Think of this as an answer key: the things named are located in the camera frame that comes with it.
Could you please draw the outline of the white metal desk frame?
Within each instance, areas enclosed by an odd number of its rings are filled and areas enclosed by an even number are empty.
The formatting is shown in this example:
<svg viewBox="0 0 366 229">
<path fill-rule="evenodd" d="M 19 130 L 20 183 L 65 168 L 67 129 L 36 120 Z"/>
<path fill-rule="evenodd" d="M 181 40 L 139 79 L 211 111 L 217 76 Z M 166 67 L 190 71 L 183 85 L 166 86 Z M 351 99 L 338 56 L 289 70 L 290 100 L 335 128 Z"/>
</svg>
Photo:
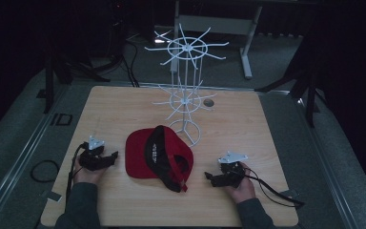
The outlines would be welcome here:
<svg viewBox="0 0 366 229">
<path fill-rule="evenodd" d="M 262 7 L 255 7 L 255 10 L 252 12 L 251 19 L 210 17 L 182 14 L 180 12 L 181 1 L 182 0 L 175 0 L 174 2 L 173 37 L 176 38 L 180 34 L 179 26 L 182 26 L 186 31 L 206 31 L 207 29 L 211 29 L 211 32 L 214 33 L 245 36 L 246 43 L 239 49 L 239 53 L 244 77 L 246 79 L 251 79 L 253 77 L 253 73 L 251 70 L 251 62 L 249 60 L 248 52 L 254 39 L 255 30 L 258 24 L 259 16 L 262 12 Z"/>
</svg>

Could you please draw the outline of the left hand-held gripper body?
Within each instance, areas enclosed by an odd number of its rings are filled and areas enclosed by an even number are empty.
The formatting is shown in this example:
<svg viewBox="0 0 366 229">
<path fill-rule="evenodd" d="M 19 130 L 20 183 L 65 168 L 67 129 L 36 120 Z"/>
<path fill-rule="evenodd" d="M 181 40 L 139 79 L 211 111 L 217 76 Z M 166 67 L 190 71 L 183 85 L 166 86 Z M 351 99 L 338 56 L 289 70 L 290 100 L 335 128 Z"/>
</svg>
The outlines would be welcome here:
<svg viewBox="0 0 366 229">
<path fill-rule="evenodd" d="M 104 145 L 104 140 L 90 136 L 89 140 L 82 144 L 84 151 L 79 157 L 79 164 L 90 171 L 107 168 L 108 161 L 101 156 L 104 153 Z"/>
</svg>

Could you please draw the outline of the red baseball cap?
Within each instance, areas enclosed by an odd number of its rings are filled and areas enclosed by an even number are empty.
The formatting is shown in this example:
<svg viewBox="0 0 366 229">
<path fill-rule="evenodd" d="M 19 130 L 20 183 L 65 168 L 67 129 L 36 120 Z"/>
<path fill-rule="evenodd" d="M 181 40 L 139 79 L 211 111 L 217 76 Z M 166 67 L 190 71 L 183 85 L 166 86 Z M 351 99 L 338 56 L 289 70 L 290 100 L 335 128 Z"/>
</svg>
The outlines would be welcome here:
<svg viewBox="0 0 366 229">
<path fill-rule="evenodd" d="M 169 190 L 186 192 L 193 152 L 174 130 L 159 125 L 128 136 L 125 167 L 130 177 L 159 178 Z"/>
</svg>

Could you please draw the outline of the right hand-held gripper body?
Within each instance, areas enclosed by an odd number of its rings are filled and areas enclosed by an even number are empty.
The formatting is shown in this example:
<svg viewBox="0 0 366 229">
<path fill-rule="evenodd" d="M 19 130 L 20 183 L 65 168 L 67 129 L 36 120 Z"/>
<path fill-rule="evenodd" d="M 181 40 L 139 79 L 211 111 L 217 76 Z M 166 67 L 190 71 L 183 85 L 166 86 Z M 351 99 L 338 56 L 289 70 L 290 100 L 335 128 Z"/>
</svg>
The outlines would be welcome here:
<svg viewBox="0 0 366 229">
<path fill-rule="evenodd" d="M 245 176 L 245 171 L 241 162 L 248 159 L 247 155 L 228 151 L 217 161 L 220 164 L 220 170 L 223 174 L 227 186 L 237 188 Z"/>
</svg>

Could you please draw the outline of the black tripod stand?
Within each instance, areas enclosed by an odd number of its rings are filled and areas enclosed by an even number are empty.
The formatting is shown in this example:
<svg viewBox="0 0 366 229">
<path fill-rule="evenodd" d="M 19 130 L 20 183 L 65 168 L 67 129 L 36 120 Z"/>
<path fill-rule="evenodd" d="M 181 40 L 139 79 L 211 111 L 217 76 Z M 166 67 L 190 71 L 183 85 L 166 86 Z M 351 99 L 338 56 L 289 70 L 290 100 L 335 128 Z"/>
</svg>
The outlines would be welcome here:
<svg viewBox="0 0 366 229">
<path fill-rule="evenodd" d="M 300 45 L 295 52 L 284 75 L 273 83 L 256 88 L 256 92 L 268 93 L 273 89 L 292 80 L 295 84 L 290 90 L 293 99 L 300 99 L 307 94 L 305 118 L 311 128 L 314 124 L 315 97 L 319 96 L 317 89 L 317 77 L 323 66 L 323 51 L 321 48 L 314 50 L 308 45 Z"/>
</svg>

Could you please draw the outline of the person's right hand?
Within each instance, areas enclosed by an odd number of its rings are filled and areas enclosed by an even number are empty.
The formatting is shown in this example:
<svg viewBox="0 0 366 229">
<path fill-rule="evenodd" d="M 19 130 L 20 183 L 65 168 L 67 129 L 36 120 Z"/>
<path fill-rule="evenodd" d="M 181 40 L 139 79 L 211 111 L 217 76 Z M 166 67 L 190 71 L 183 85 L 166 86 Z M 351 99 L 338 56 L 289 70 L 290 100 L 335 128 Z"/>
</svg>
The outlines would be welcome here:
<svg viewBox="0 0 366 229">
<path fill-rule="evenodd" d="M 245 176 L 242 178 L 239 185 L 236 188 L 232 186 L 227 186 L 224 188 L 224 191 L 229 195 L 235 204 L 255 198 L 254 184 L 250 180 L 251 169 L 245 163 L 241 163 L 241 165 L 244 168 Z"/>
</svg>

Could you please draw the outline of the person's left hand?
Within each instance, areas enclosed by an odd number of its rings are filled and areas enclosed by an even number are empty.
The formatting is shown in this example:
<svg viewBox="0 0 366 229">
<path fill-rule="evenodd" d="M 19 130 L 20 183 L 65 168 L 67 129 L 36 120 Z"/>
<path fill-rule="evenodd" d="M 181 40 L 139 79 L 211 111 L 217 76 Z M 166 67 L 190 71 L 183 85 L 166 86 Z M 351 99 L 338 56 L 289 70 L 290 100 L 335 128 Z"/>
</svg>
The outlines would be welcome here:
<svg viewBox="0 0 366 229">
<path fill-rule="evenodd" d="M 107 169 L 90 171 L 89 169 L 77 165 L 73 174 L 73 181 L 75 183 L 97 184 L 106 171 Z"/>
</svg>

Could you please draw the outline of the white wire display rack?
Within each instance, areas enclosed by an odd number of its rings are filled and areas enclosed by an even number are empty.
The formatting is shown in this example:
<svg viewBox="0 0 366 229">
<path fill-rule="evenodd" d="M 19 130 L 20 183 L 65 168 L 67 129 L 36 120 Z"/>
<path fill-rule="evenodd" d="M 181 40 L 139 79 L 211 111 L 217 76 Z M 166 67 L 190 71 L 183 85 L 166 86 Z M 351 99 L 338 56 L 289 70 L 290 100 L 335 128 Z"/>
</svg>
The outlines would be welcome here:
<svg viewBox="0 0 366 229">
<path fill-rule="evenodd" d="M 186 35 L 183 27 L 179 26 L 180 34 L 168 38 L 165 33 L 156 33 L 156 37 L 167 43 L 163 48 L 147 48 L 149 52 L 166 52 L 170 57 L 161 63 L 174 67 L 171 72 L 171 84 L 159 85 L 158 88 L 168 95 L 164 101 L 154 102 L 154 105 L 167 105 L 171 113 L 166 117 L 172 128 L 190 147 L 196 145 L 202 136 L 200 126 L 194 121 L 193 114 L 198 111 L 211 111 L 213 107 L 203 104 L 205 99 L 213 99 L 216 93 L 203 94 L 203 58 L 210 57 L 224 60 L 224 57 L 209 53 L 213 47 L 224 47 L 226 43 L 208 44 L 203 37 L 209 33 L 207 29 L 197 37 Z"/>
</svg>

